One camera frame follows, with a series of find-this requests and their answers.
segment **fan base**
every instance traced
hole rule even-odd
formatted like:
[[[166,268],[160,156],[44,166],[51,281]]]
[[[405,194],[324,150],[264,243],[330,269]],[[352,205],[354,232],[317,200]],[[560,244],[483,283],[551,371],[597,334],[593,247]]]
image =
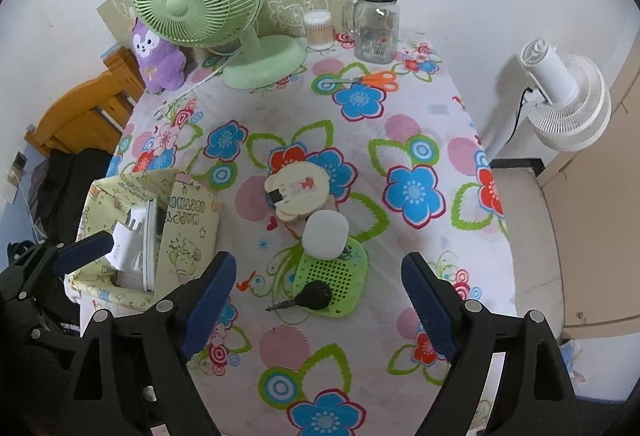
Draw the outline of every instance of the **fan base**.
[[[259,39],[264,57],[253,59],[240,52],[226,64],[222,78],[230,88],[255,90],[288,77],[305,61],[306,49],[286,35]]]

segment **metal screw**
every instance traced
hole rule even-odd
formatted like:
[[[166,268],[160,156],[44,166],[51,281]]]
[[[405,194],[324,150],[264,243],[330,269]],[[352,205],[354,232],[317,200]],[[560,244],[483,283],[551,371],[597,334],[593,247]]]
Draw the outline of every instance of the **metal screw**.
[[[537,323],[541,323],[545,321],[545,316],[542,314],[542,312],[538,310],[531,310],[529,312],[529,317],[531,317],[532,321]]]
[[[109,313],[107,312],[107,310],[98,310],[96,313],[94,313],[94,321],[96,322],[102,322],[107,320],[107,317],[109,316]]]
[[[158,304],[156,304],[156,310],[158,310],[160,313],[171,311],[173,307],[174,303],[172,303],[169,299],[162,299]]]
[[[482,305],[473,299],[465,302],[465,308],[471,313],[478,313],[482,311]]]

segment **beige cabinet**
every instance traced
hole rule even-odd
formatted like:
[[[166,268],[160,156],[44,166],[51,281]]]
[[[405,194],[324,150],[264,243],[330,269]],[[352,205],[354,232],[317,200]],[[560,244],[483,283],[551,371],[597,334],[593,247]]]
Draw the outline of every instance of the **beige cabinet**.
[[[543,192],[558,244],[565,333],[640,331],[640,81],[603,137]]]

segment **orange scissors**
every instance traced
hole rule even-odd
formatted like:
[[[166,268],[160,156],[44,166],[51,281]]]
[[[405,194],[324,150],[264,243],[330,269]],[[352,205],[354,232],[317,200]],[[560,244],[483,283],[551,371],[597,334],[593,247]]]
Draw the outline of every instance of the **orange scissors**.
[[[364,84],[387,93],[396,92],[400,87],[396,81],[396,74],[392,71],[380,71],[355,79],[332,80],[332,82],[335,84]]]

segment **white charger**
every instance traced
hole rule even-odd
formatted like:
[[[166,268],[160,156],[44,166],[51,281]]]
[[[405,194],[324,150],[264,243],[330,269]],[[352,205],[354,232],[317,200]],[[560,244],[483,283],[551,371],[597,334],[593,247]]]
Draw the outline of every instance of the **white charger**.
[[[131,272],[142,251],[142,234],[117,222],[112,236],[113,250],[104,256],[105,259],[116,270]]]
[[[318,210],[306,220],[302,248],[314,259],[336,259],[349,237],[349,222],[340,212]]]

